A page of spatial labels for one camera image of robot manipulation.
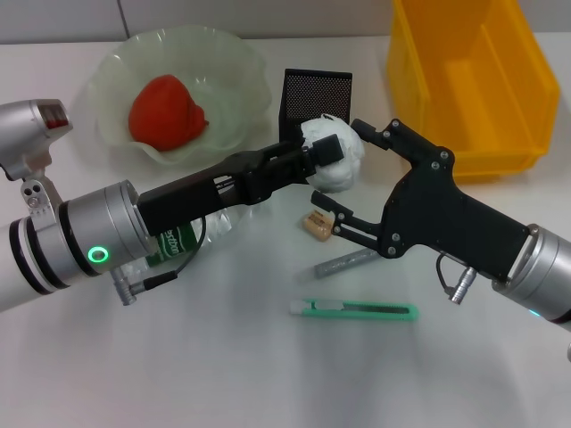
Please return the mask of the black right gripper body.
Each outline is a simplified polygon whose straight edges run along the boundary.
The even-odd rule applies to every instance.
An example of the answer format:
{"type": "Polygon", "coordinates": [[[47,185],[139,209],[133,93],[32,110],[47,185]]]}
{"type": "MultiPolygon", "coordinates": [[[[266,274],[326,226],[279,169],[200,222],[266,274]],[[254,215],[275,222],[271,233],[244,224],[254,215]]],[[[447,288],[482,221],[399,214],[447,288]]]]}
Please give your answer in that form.
{"type": "Polygon", "coordinates": [[[410,162],[411,170],[384,206],[380,254],[398,258],[414,245],[425,245],[491,279],[507,279],[529,228],[461,192],[452,177],[454,156],[442,159],[442,147],[394,143],[392,150],[410,162]]]}

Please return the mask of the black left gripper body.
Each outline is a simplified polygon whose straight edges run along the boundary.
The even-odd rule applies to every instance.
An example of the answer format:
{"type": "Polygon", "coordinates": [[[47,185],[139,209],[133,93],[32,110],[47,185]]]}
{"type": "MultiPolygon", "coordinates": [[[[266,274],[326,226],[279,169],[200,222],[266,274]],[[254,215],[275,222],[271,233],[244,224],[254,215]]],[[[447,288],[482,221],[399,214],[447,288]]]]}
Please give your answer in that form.
{"type": "Polygon", "coordinates": [[[141,193],[137,208],[149,235],[236,205],[267,200],[272,191],[264,183],[263,170],[272,158],[284,159],[289,143],[259,150],[241,151],[192,175],[141,193]]]}

